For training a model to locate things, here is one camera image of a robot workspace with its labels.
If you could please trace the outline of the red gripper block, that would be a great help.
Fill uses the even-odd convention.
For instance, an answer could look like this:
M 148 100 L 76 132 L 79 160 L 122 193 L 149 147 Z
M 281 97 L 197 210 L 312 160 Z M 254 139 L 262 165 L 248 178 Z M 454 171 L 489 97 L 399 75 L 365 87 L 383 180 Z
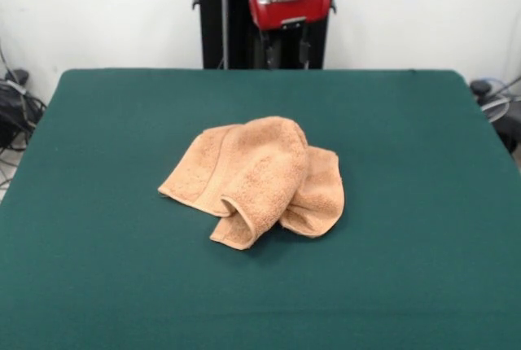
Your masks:
M 253 23 L 260 32 L 265 67 L 273 67 L 273 49 L 266 31 L 281 29 L 300 22 L 314 23 L 327 17 L 331 0 L 248 0 Z M 309 27 L 303 26 L 299 60 L 303 68 L 309 66 Z

